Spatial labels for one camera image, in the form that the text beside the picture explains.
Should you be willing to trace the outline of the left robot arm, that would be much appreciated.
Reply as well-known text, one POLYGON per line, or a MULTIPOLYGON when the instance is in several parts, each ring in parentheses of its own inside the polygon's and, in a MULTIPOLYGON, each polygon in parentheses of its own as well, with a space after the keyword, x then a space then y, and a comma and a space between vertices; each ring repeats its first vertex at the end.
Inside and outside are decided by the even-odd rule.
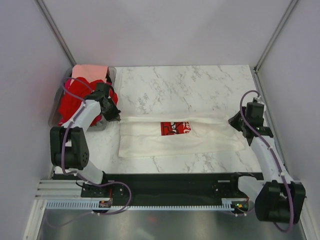
POLYGON ((110 96, 113 87, 108 82, 98 82, 95 90, 91 90, 85 97, 69 92, 64 86, 62 89, 79 99, 81 104, 63 125, 51 128, 51 163, 60 167, 66 176, 74 175, 91 184, 92 191, 99 197, 104 197, 109 193, 110 185, 103 180, 104 172, 90 161, 85 132, 99 115, 108 122, 121 120, 121 111, 110 96))

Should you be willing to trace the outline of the white Coca-Cola t-shirt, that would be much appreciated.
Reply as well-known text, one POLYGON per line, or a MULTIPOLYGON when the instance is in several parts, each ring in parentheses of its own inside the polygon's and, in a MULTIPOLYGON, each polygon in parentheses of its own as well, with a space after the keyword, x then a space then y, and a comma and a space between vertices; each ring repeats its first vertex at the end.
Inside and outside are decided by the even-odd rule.
POLYGON ((123 115, 120 158, 237 152, 244 141, 220 111, 123 115))

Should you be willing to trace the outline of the grey plastic bin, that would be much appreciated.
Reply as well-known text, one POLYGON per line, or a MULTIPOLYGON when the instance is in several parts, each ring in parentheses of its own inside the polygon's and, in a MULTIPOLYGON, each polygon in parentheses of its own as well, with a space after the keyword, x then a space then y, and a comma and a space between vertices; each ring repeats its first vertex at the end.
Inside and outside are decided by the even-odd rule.
MULTIPOLYGON (((65 83, 67 82, 67 80, 76 80, 76 81, 79 81, 79 79, 77 78, 73 78, 72 77, 72 70, 73 70, 73 67, 69 68, 64 77, 62 78, 62 81, 61 83, 63 84, 62 86, 60 86, 58 88, 58 90, 56 91, 55 93, 55 96, 54 96, 54 100, 53 100, 53 105, 52 105, 52 108, 51 108, 51 112, 50 112, 50 115, 49 115, 49 119, 48 119, 48 125, 50 127, 60 127, 61 125, 58 125, 60 119, 61 119, 61 115, 59 113, 59 107, 60 107, 60 103, 61 103, 61 99, 62 97, 64 96, 64 93, 68 93, 70 94, 71 96, 77 98, 77 99, 81 99, 80 97, 70 93, 66 88, 65 88, 65 83)), ((115 104, 118 103, 118 95, 115 93, 114 96, 112 97, 112 99, 114 100, 115 104)))

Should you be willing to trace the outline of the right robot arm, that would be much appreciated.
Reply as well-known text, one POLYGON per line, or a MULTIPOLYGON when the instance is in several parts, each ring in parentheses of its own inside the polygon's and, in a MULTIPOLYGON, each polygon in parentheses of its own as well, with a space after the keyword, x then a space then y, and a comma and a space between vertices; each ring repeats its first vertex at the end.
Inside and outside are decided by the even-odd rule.
POLYGON ((235 197, 247 195, 254 202, 257 219, 262 222, 297 224, 300 220, 306 190, 287 172, 280 156, 273 148, 275 143, 271 129, 264 126, 264 105, 253 100, 228 120, 242 132, 254 152, 263 175, 258 180, 250 174, 239 174, 229 184, 235 197))

